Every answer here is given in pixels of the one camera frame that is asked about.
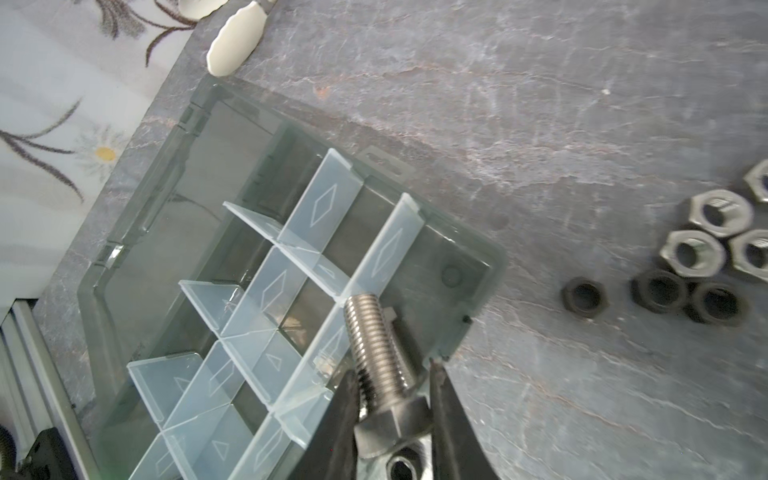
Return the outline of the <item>cream silicone kitchen tongs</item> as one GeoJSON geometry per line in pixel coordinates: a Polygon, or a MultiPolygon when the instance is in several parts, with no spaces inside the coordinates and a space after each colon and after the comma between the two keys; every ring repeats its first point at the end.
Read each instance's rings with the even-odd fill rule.
{"type": "MultiPolygon", "coordinates": [[[[199,21],[219,10],[227,0],[180,0],[184,19],[199,21]]],[[[210,75],[222,78],[234,73],[251,55],[263,37],[267,19],[277,1],[250,1],[232,14],[219,30],[206,54],[210,75]]]]}

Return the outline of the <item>transparent grey organizer box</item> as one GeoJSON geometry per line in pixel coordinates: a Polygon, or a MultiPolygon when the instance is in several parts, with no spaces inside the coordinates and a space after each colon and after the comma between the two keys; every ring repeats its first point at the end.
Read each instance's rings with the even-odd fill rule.
{"type": "Polygon", "coordinates": [[[105,479],[280,479],[351,367],[343,305],[376,294],[408,374],[445,360],[500,245],[203,78],[78,289],[105,479]]]}

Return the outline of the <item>silver hex nut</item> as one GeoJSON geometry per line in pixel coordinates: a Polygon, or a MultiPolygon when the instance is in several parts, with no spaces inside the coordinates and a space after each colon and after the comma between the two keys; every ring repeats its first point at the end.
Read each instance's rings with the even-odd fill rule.
{"type": "Polygon", "coordinates": [[[716,238],[745,232],[754,219],[749,201],[731,190],[709,190],[689,199],[688,221],[716,238]]]}
{"type": "Polygon", "coordinates": [[[713,277],[727,260],[723,245],[700,230],[670,232],[659,256],[674,273],[684,278],[713,277]]]}
{"type": "Polygon", "coordinates": [[[755,164],[744,176],[743,182],[752,199],[759,204],[768,202],[768,159],[755,164]]]}
{"type": "Polygon", "coordinates": [[[753,229],[728,241],[730,272],[749,281],[767,282],[767,230],[753,229]]]}

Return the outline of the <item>silver hex bolt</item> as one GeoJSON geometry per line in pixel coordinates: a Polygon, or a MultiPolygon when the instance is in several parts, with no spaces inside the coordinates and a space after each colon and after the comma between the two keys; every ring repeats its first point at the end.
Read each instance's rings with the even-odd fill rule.
{"type": "Polygon", "coordinates": [[[352,295],[344,316],[365,418],[354,427],[358,454],[373,459],[391,454],[430,432],[427,399],[410,393],[402,378],[391,328],[373,293],[352,295]]]}

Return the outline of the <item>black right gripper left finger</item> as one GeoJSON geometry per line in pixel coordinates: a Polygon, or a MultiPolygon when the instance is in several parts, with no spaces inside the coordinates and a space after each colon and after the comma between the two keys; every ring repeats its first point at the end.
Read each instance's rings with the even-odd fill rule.
{"type": "Polygon", "coordinates": [[[351,480],[357,478],[354,427],[360,413],[356,373],[348,370],[289,479],[351,480]]]}

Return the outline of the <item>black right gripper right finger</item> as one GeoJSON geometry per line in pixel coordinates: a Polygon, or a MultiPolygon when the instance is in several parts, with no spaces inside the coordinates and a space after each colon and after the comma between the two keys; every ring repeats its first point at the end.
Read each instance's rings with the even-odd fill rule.
{"type": "Polygon", "coordinates": [[[434,479],[498,479],[442,363],[430,361],[434,479]]]}

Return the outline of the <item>black hex nut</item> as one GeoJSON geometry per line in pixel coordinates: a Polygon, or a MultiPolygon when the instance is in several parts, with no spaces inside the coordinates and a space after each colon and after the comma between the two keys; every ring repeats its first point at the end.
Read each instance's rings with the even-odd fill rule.
{"type": "Polygon", "coordinates": [[[650,269],[630,281],[633,301],[657,314],[682,310],[689,302],[686,281],[662,269],[650,269]]]}
{"type": "Polygon", "coordinates": [[[744,323],[749,304],[732,285],[717,281],[691,282],[686,315],[695,322],[723,327],[744,323]]]}
{"type": "Polygon", "coordinates": [[[581,318],[594,318],[609,305],[608,296],[602,283],[586,277],[574,277],[561,289],[566,310],[581,318]]]}

